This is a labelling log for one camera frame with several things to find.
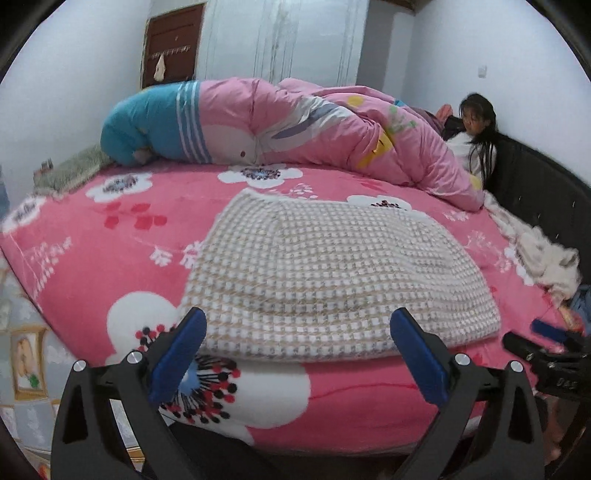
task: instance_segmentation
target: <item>bed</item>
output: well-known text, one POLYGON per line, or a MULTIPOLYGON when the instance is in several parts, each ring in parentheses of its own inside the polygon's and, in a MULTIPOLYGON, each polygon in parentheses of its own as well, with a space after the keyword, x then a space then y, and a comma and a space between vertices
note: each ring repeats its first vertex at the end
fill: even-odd
MULTIPOLYGON (((27 199, 5 224, 0 414, 43 468, 73 361, 113 363, 132 348, 149 348, 165 330, 163 319, 177 318, 189 270, 216 216, 246 187, 308 201, 398 206, 444 225, 480 267, 501 313, 498 336, 455 349, 477 363, 504 366, 510 356, 500 335, 510 329, 529 335, 535 317, 563 325, 549 295, 532 285, 485 211, 466 213, 416 189, 316 167, 158 163, 131 175, 112 168, 63 199, 27 199)), ((584 213, 591 193, 585 184, 503 137, 491 190, 509 210, 578 248, 583 276, 589 278, 588 247, 579 236, 590 228, 584 213), (538 193, 549 188, 560 194, 550 200, 538 193)), ((175 402, 162 405, 163 416, 266 450, 403 452, 435 414, 396 356, 277 364, 197 355, 192 368, 198 378, 193 395, 179 393, 175 402)), ((139 467, 141 451, 124 412, 117 404, 114 411, 139 467)), ((476 409, 474 422, 478 415, 476 409)))

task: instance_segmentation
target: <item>leather headboard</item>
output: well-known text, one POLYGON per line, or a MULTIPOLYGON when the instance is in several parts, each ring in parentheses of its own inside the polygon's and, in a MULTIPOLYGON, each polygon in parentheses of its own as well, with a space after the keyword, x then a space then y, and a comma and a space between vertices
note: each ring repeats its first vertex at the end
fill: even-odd
POLYGON ((591 283, 591 187, 546 155, 505 135, 488 190, 501 206, 550 241, 576 248, 584 283, 591 283))

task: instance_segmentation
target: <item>blue gripper pad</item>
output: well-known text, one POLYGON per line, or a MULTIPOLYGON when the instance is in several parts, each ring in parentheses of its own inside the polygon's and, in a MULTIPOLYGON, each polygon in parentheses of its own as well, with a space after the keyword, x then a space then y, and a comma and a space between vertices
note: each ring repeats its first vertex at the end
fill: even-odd
POLYGON ((557 343, 564 344, 568 340, 566 330, 556 328, 540 319, 535 319, 531 322, 531 331, 557 343))
POLYGON ((152 370, 148 401, 155 408, 174 397, 207 333, 205 314, 202 310, 192 309, 178 329, 172 344, 152 370))
POLYGON ((390 317, 392 340, 396 343, 423 398, 426 402, 441 408, 449 399, 449 377, 425 343, 425 334, 420 328, 406 309, 398 309, 390 317))

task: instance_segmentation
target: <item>metal bolt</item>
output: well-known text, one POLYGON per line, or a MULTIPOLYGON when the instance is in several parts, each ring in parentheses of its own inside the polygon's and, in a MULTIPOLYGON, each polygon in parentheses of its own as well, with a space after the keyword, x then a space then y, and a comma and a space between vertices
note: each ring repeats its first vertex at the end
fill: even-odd
POLYGON ((142 358, 144 356, 142 355, 142 352, 131 352, 128 356, 127 356, 127 361, 130 364, 138 364, 142 361, 142 358))
POLYGON ((86 368, 86 362, 84 360, 78 360, 74 363, 74 372, 82 372, 86 368))
POLYGON ((511 362, 511 369, 514 372, 521 373, 523 371, 523 365, 521 365, 521 363, 519 363, 517 360, 513 360, 511 362))
POLYGON ((458 365, 465 367, 466 365, 470 365, 470 357, 467 356, 465 353, 458 353, 454 359, 458 365))

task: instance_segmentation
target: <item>green towel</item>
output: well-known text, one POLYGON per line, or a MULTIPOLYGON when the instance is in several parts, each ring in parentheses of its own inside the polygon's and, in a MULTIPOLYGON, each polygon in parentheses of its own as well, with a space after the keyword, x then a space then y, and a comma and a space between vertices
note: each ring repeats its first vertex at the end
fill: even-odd
POLYGON ((93 145, 35 178, 34 191, 38 194, 68 193, 84 185, 112 163, 99 145, 93 145))

